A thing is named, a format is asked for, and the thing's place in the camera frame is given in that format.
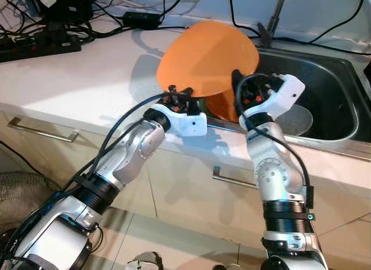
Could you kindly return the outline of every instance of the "sink basin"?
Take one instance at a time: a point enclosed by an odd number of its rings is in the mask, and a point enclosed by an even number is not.
[[[259,53],[256,72],[291,74],[305,84],[305,91],[296,104],[312,113],[313,124],[291,142],[302,144],[301,141],[306,141],[308,146],[311,141],[316,148],[321,144],[331,145],[331,149],[340,149],[339,142],[344,148],[344,142],[349,143],[349,140],[371,142],[370,100],[349,61],[280,49],[259,48]],[[211,120],[211,125],[220,127],[218,122]],[[234,124],[222,122],[219,125],[233,129]],[[371,144],[363,146],[370,152],[367,149],[371,150]]]

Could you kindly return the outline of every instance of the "robotic arm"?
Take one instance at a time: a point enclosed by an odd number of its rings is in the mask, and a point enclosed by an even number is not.
[[[278,92],[268,89],[268,99],[248,107],[244,116],[259,130],[284,141],[282,130],[273,120],[292,106],[304,85],[294,76],[281,78],[284,83]],[[294,98],[288,99],[287,95],[294,94]],[[240,123],[246,127],[244,116],[241,115]],[[56,203],[17,242],[15,257],[19,262],[14,269],[34,269],[30,265],[44,270],[81,269],[92,250],[88,235],[98,227],[114,198],[136,178],[146,159],[164,140],[165,132],[179,136],[204,136],[207,132],[206,115],[194,99],[184,101],[176,96],[162,99],[143,117],[101,158],[89,179],[77,177],[78,185],[73,193]],[[267,227],[262,243],[268,259],[261,268],[327,270],[310,223],[313,215],[305,206],[303,176],[289,152],[256,130],[248,132],[247,146],[255,166]]]
[[[282,144],[263,136],[273,136],[285,143],[282,130],[274,122],[288,111],[302,94],[305,86],[292,75],[279,75],[283,84],[277,92],[270,86],[266,90],[252,89],[250,99],[264,99],[245,104],[240,125],[248,129],[245,120],[255,128],[250,129],[246,138],[248,153],[253,161],[256,184],[263,201],[266,231],[262,243],[268,259],[262,270],[328,270],[321,252],[318,238],[311,225],[314,215],[312,191],[304,185],[300,169],[293,163],[290,152]]]

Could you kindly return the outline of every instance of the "kitchen counter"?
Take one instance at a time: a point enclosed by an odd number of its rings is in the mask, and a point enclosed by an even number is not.
[[[0,110],[107,134],[127,110],[162,92],[155,73],[164,52],[181,32],[128,31],[84,45],[81,52],[1,63]],[[275,47],[346,58],[370,93],[362,72],[367,57],[286,43],[275,43]],[[126,123],[145,110],[135,112]],[[227,130],[209,128],[206,138],[167,134],[161,148],[252,169],[244,136]],[[371,198],[371,163],[297,145],[293,148],[306,163],[314,185],[335,184]]]

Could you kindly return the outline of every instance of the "stainless steel sink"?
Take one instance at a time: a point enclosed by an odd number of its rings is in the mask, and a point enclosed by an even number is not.
[[[371,160],[371,104],[349,61],[279,49],[259,53],[256,72],[291,74],[306,85],[297,104],[312,113],[313,125],[300,137],[286,136],[289,142]],[[209,124],[242,132],[217,119]]]

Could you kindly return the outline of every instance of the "drawer handle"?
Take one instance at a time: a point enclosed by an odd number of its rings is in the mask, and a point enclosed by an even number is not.
[[[226,176],[221,176],[220,175],[220,167],[218,167],[218,166],[214,166],[213,179],[228,182],[228,183],[232,183],[232,184],[235,184],[235,185],[240,185],[240,186],[245,186],[245,187],[249,187],[249,188],[258,189],[256,184],[254,184],[254,183],[239,181],[239,180],[229,178],[229,177],[226,177]]]
[[[25,126],[22,126],[22,125],[18,125],[18,123],[20,121],[21,121],[20,118],[13,118],[8,123],[8,127],[18,129],[18,130],[22,130],[22,131],[26,131],[26,132],[30,132],[30,133],[34,133],[34,134],[39,134],[39,135],[42,135],[42,136],[45,136],[45,137],[48,137],[48,138],[55,138],[56,140],[66,141],[66,142],[69,142],[69,143],[73,143],[74,140],[76,140],[77,136],[79,135],[79,133],[73,131],[68,137],[59,136],[59,135],[55,135],[55,134],[52,134],[52,133],[49,133],[49,132],[45,132],[45,131],[25,127]]]

